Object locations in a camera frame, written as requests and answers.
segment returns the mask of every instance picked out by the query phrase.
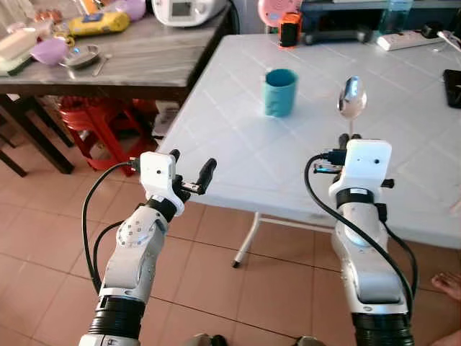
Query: metal spoon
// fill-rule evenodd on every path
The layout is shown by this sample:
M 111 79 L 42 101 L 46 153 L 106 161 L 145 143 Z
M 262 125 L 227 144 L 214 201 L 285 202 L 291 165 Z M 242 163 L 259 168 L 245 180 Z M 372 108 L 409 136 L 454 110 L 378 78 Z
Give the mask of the metal spoon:
M 112 57 L 112 54 L 108 53 L 108 54 L 105 54 L 103 57 L 102 57 L 102 60 L 101 62 L 99 63 L 99 65 L 94 69 L 93 71 L 93 77 L 96 77 L 99 72 L 101 72 L 102 70 L 102 67 L 104 66 L 104 64 Z
M 367 93 L 363 87 L 362 80 L 358 76 L 352 76 L 346 81 L 346 85 L 339 93 L 338 99 L 338 111 L 349 120 L 350 138 L 354 133 L 354 119 L 359 116 L 366 105 Z

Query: white power strip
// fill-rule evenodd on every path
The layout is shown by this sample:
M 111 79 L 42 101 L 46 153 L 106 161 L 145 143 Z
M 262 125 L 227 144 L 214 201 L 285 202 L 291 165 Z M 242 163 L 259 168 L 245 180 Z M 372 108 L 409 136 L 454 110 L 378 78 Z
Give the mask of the white power strip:
M 398 34 L 383 35 L 376 41 L 376 43 L 385 50 L 416 47 L 417 45 L 431 45 L 440 42 L 444 42 L 440 37 L 425 38 L 419 32 L 413 30 L 402 31 Z

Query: white rice cooker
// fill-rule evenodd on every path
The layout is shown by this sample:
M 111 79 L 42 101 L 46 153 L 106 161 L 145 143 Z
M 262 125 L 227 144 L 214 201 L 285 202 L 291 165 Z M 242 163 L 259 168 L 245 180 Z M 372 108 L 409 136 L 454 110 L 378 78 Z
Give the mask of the white rice cooker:
M 152 0 L 153 13 L 164 25 L 194 27 L 218 14 L 228 0 Z

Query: white tiled tabletop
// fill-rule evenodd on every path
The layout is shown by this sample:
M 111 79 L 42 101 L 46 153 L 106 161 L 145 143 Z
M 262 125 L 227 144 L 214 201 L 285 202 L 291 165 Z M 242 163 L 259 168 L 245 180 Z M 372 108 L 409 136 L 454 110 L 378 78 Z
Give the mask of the white tiled tabletop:
M 225 37 L 159 151 L 181 151 L 178 174 L 197 178 L 209 158 L 218 168 L 197 202 L 334 224 L 308 196 L 306 161 L 337 146 L 347 121 L 336 110 L 340 88 L 362 77 L 368 105 L 354 124 L 364 138 L 390 142 L 385 189 L 388 224 L 403 238 L 461 248 L 461 111 L 447 106 L 443 70 L 461 70 L 461 56 L 438 45 L 385 52 L 376 45 L 331 43 L 280 50 L 276 35 Z M 294 112 L 264 116 L 262 76 L 291 68 L 299 76 Z M 313 176 L 328 200 L 332 176 Z

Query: bare foot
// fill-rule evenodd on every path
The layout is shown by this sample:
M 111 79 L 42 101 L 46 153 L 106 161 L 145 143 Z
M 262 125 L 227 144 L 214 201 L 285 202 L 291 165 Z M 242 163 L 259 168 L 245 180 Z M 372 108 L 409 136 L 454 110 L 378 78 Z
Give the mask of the bare foot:
M 432 280 L 432 285 L 444 291 L 448 296 L 457 301 L 461 301 L 461 275 L 450 272 L 441 272 L 435 275 Z
M 461 330 L 437 340 L 431 346 L 461 346 Z

